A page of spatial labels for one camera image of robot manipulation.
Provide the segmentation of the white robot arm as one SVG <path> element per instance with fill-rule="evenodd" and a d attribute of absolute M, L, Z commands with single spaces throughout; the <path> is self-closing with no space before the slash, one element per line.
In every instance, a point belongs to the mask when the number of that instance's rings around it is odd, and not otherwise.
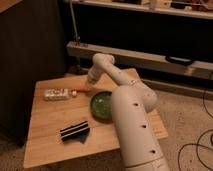
<path fill-rule="evenodd" d="M 157 95 L 143 81 L 114 65 L 109 54 L 96 53 L 86 85 L 91 89 L 107 74 L 118 87 L 112 92 L 110 109 L 125 171 L 170 171 L 148 113 L 156 107 Z"/>

